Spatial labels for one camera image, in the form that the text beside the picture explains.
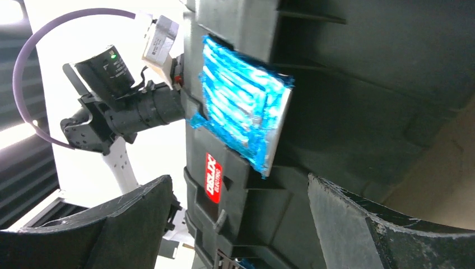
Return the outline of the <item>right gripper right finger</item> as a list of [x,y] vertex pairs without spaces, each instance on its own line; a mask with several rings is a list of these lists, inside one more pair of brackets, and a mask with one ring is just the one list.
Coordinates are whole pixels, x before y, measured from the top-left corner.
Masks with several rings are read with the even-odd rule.
[[308,197],[328,268],[473,268],[474,231],[394,211],[309,174]]

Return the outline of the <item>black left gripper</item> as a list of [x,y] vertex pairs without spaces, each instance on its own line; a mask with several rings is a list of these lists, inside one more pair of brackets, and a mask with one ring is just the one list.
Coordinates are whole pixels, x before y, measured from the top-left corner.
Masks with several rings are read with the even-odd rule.
[[81,108],[73,116],[61,120],[60,128],[74,149],[103,155],[110,154],[110,148],[118,138],[133,144],[138,132],[185,117],[181,91],[170,89],[164,82],[149,81],[143,90],[125,97],[125,106],[119,111],[112,110],[91,94],[78,101]]

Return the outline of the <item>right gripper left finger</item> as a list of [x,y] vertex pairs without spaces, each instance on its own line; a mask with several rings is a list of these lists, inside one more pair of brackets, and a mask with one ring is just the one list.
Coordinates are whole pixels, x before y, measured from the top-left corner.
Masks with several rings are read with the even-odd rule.
[[154,268],[173,199],[169,175],[36,228],[1,231],[2,268]]

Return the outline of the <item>black plastic toolbox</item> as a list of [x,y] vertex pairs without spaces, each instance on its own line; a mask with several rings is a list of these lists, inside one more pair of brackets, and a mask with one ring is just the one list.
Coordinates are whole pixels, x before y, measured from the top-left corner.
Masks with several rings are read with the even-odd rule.
[[289,75],[269,176],[209,128],[186,125],[187,226],[205,268],[328,268],[309,174],[387,206],[462,185],[474,140],[449,126],[474,103],[473,1],[185,1],[184,105],[211,117],[205,37]]

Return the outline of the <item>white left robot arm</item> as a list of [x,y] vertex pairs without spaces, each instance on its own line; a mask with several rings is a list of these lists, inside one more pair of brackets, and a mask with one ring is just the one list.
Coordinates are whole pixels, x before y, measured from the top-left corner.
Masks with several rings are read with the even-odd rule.
[[60,128],[74,149],[102,155],[125,194],[139,187],[126,144],[133,144],[138,132],[184,119],[182,88],[180,76],[171,86],[149,81],[141,90],[125,96],[125,106],[117,112],[88,90],[80,90],[81,109],[61,120]]

